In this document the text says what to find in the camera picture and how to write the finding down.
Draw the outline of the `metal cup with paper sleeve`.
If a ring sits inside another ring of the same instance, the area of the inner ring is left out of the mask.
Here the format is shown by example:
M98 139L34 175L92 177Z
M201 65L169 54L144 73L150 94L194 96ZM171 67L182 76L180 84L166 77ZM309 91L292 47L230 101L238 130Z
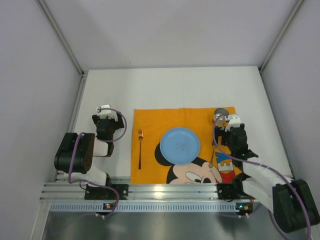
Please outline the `metal cup with paper sleeve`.
M222 126L228 121L229 112L226 108L216 108L213 113L212 122L217 126Z

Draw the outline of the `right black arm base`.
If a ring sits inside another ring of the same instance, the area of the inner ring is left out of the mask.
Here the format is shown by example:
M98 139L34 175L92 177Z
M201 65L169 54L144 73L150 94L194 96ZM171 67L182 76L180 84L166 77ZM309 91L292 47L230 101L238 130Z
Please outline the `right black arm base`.
M233 200L250 200L251 196L241 193L232 183L216 184L217 197L219 200L231 202Z

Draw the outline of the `rose gold fork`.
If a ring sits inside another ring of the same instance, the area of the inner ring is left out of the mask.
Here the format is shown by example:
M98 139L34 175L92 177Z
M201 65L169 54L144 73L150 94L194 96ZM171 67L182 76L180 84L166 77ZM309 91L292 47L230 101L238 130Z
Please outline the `rose gold fork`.
M139 160L138 160L138 169L142 168L142 141L144 139L143 129L138 130L138 140L139 140Z

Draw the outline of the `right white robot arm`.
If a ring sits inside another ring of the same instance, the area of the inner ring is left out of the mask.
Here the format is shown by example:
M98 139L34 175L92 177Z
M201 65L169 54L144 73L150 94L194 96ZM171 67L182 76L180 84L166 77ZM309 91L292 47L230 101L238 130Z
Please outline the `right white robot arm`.
M284 233L307 229L309 239L311 227L320 223L309 185L262 163L249 149L247 140L243 123L238 127L213 128L213 144L241 171L232 181L237 194L258 200Z

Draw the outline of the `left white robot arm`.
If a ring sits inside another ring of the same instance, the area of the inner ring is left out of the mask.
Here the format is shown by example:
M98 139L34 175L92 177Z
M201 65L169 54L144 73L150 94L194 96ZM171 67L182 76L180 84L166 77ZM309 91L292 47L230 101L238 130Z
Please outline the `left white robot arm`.
M111 157L114 151L114 133L127 129L126 119L121 113L94 114L96 133L67 132L54 157L54 167L64 172L70 183L85 182L97 188L111 187L110 176L93 165L93 158Z

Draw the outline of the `orange Mickey Mouse cloth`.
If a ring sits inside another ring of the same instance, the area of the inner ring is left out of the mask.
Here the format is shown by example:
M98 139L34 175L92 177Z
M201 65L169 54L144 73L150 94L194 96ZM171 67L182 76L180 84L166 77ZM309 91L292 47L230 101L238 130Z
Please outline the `orange Mickey Mouse cloth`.
M213 150L214 108L136 109L131 140L132 184L210 184L231 183L241 170L215 148L213 167L209 161ZM160 141L172 128L193 131L200 141L198 157L189 164L173 165L161 154ZM143 130L141 169L138 130Z

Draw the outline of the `gold ornate spoon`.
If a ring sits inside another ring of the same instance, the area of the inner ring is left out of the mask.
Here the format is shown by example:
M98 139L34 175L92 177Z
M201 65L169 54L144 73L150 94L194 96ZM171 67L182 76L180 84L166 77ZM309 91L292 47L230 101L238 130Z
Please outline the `gold ornate spoon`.
M209 160L209 165L208 165L210 169L213 167L213 161L214 161L215 151L216 151L216 145L213 144L213 145L212 145L212 154L211 154L211 157L210 157L210 160Z

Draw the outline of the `blue plastic plate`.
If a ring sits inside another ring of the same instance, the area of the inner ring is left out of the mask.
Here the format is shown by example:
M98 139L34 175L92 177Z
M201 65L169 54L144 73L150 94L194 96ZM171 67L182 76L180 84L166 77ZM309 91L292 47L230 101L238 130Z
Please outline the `blue plastic plate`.
M186 165L194 161L201 149L198 136L185 127L175 127L162 136L159 149L172 165Z

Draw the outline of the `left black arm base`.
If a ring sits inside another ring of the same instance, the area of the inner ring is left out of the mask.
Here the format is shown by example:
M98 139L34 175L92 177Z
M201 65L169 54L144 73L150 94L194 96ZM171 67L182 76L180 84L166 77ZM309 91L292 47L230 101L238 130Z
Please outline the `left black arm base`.
M126 200L128 198L128 184L113 184L111 187L118 193L119 200ZM86 185L85 200L116 200L116 198L116 193L110 189Z

